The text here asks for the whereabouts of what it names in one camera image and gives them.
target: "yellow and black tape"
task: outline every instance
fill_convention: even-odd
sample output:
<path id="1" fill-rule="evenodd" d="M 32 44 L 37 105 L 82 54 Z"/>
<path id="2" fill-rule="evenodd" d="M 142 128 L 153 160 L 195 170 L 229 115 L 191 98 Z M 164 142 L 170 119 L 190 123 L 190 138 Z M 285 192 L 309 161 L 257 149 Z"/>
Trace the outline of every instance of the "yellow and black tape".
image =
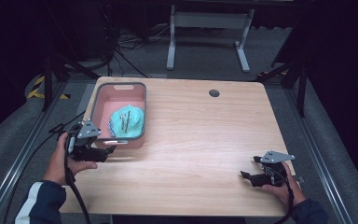
<path id="1" fill-rule="evenodd" d="M 45 98 L 44 93 L 38 93 L 37 90 L 39 90 L 39 87 L 42 85 L 43 81 L 45 80 L 45 76 L 40 75 L 40 77 L 37 79 L 37 81 L 34 83 L 34 86 L 32 87 L 30 93 L 28 94 L 28 98 Z M 62 100 L 69 100 L 71 98 L 71 94 L 62 94 L 60 99 Z"/>

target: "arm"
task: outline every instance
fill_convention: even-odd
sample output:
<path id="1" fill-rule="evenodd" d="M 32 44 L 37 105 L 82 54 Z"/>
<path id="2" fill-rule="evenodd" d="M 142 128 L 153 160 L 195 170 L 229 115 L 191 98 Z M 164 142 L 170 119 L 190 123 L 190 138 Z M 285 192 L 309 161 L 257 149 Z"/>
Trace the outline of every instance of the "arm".
<path id="1" fill-rule="evenodd" d="M 292 219 L 296 224 L 323 224 L 327 223 L 328 215 L 322 206 L 311 199 L 307 199 L 303 191 L 295 181 L 290 172 L 289 166 L 283 162 L 284 169 L 287 173 L 290 188 L 293 190 L 295 198 L 293 200 L 293 214 Z M 265 192 L 277 196 L 283 204 L 288 206 L 289 192 L 286 185 L 274 187 L 271 185 L 264 185 L 262 188 Z"/>
<path id="2" fill-rule="evenodd" d="M 67 137 L 68 133 L 60 136 L 43 180 L 30 187 L 16 216 L 16 223 L 61 223 L 60 208 L 66 200 L 66 192 L 62 185 L 66 184 L 63 163 Z M 98 168 L 97 163 L 93 161 L 74 161 L 71 158 L 67 160 L 74 175 L 83 170 Z"/>

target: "teal cloth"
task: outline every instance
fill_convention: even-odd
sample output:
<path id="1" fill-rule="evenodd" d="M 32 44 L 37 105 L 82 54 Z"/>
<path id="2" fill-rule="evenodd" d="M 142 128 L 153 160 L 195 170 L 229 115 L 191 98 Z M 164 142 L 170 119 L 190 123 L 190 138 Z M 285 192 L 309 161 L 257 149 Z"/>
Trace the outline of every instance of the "teal cloth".
<path id="1" fill-rule="evenodd" d="M 142 133 L 144 123 L 144 111 L 139 107 L 127 105 L 112 114 L 109 128 L 114 137 L 132 138 Z"/>

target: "light wood surface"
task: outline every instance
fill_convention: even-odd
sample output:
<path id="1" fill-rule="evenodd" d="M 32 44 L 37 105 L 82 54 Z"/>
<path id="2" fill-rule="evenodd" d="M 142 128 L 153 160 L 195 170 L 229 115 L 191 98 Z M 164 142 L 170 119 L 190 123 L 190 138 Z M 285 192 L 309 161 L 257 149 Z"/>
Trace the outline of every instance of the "light wood surface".
<path id="1" fill-rule="evenodd" d="M 117 149 L 97 170 L 76 176 L 90 213 L 281 217 L 277 198 L 253 188 L 240 170 L 262 174 L 253 156 L 287 153 L 264 86 L 259 83 L 101 77 L 147 87 L 145 144 Z M 220 91 L 211 97 L 209 90 Z M 81 213 L 67 189 L 61 211 Z"/>

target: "sleeve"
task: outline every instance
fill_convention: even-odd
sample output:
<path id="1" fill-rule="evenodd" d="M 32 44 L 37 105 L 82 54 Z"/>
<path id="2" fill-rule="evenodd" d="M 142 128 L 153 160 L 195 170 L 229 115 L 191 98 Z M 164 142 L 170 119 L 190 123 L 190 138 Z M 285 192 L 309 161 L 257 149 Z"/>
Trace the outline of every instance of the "sleeve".
<path id="1" fill-rule="evenodd" d="M 320 203 L 307 199 L 295 206 L 292 219 L 296 224 L 324 224 L 328 215 Z"/>
<path id="2" fill-rule="evenodd" d="M 62 223 L 60 208 L 66 200 L 65 189 L 51 181 L 35 182 L 17 214 L 16 224 Z"/>

